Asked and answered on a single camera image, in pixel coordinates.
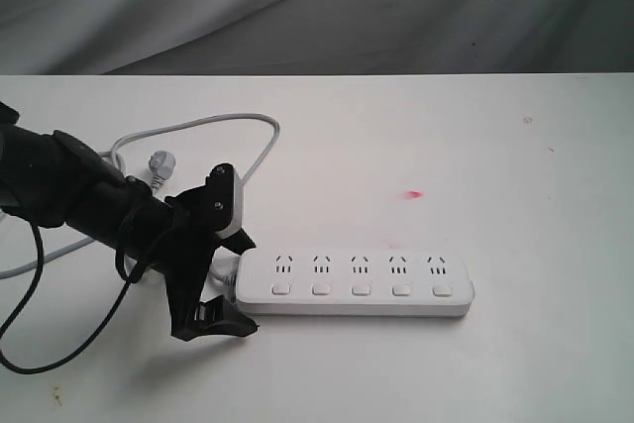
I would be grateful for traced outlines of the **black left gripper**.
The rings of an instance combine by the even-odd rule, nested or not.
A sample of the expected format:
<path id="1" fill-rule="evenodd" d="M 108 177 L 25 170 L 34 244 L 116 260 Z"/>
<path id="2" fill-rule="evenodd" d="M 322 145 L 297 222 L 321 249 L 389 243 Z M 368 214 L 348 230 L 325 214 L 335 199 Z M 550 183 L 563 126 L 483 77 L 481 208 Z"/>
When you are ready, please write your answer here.
<path id="1" fill-rule="evenodd" d="M 251 336 L 259 325 L 227 297 L 200 300 L 209 266 L 221 245 L 233 254 L 243 254 L 257 246 L 244 229 L 233 234 L 234 167 L 226 162 L 216 165 L 203 185 L 186 190 L 167 203 L 174 212 L 173 222 L 159 247 L 159 255 L 165 259 L 161 271 L 166 284 L 170 334 L 182 341 L 216 335 Z"/>

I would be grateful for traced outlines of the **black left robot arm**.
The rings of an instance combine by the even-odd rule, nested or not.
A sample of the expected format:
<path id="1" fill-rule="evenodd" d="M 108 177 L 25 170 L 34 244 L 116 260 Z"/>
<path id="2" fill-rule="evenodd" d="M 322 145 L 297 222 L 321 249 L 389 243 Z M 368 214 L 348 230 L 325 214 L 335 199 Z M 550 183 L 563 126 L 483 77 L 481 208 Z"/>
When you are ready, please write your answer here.
<path id="1" fill-rule="evenodd" d="M 115 250 L 115 268 L 138 282 L 152 268 L 165 280 L 171 334 L 247 337 L 256 322 L 220 296 L 200 295 L 219 248 L 254 247 L 242 228 L 243 188 L 234 167 L 216 165 L 203 185 L 164 200 L 124 176 L 77 138 L 18 127 L 1 107 L 1 207 L 42 228 L 67 225 Z"/>

